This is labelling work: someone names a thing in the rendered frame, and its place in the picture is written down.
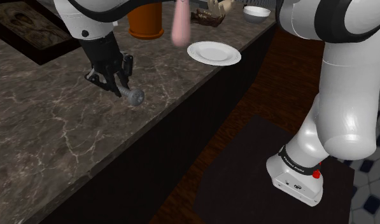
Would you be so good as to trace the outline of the pink vase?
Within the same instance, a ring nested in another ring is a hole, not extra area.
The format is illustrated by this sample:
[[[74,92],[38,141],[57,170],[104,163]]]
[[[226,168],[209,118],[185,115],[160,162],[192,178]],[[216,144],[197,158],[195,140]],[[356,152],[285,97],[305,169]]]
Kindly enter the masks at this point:
[[[186,46],[190,42],[189,0],[176,0],[172,23],[171,41],[174,46]]]

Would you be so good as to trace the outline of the orange cylindrical container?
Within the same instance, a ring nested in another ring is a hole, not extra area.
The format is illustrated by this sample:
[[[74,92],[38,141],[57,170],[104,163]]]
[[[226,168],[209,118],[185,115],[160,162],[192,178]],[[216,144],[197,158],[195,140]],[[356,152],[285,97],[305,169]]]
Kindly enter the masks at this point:
[[[162,28],[162,3],[146,4],[127,14],[129,34],[137,39],[157,39],[164,33]]]

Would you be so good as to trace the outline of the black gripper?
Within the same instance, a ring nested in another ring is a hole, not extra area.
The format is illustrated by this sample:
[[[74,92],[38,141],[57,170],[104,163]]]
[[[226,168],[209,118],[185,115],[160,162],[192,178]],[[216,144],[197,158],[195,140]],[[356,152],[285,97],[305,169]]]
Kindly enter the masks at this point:
[[[129,89],[128,83],[129,77],[132,76],[133,56],[120,52],[113,31],[103,38],[80,39],[79,42],[95,70],[86,74],[85,79],[103,90],[113,92],[117,97],[121,97],[116,83],[109,79],[101,80],[104,76],[100,74],[115,74],[117,72],[121,85]]]

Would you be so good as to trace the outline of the dark robot stand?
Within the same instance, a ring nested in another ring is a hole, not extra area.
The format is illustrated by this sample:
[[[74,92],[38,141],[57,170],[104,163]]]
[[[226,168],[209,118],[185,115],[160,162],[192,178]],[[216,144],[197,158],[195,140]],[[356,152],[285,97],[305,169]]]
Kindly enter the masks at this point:
[[[314,207],[273,186],[266,161],[291,138],[254,116],[204,171],[193,210],[206,224],[349,224],[354,170],[338,160],[322,161]]]

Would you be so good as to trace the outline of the grey round-headed kitchen tool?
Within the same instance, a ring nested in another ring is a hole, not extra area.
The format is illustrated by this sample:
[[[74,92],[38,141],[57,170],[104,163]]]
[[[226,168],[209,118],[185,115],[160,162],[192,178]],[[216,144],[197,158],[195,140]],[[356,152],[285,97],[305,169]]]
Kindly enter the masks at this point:
[[[141,89],[129,90],[127,88],[118,86],[120,93],[127,97],[130,105],[138,106],[143,103],[145,94]]]

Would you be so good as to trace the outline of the white plate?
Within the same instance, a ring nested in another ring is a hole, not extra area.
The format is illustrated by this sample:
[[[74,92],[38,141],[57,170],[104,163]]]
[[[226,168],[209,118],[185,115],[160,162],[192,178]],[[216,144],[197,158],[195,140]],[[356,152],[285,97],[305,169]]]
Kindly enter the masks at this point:
[[[231,66],[242,56],[234,47],[215,41],[199,41],[187,48],[187,54],[194,60],[210,66]]]

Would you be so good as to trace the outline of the white bowl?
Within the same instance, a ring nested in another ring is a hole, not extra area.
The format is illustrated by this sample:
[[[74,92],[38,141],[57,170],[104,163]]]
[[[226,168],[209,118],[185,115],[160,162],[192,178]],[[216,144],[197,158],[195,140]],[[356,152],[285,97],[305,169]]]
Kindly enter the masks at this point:
[[[244,19],[251,24],[260,24],[267,19],[271,11],[258,6],[245,6],[243,8]]]

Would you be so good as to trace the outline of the brown and beige figure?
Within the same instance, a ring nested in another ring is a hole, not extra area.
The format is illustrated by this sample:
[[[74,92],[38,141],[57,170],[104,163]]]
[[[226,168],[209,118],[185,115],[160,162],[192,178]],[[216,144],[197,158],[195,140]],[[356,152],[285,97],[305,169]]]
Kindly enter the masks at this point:
[[[225,16],[230,13],[236,5],[236,0],[191,0],[199,4],[199,7],[191,12],[192,24],[209,27],[218,27]]]

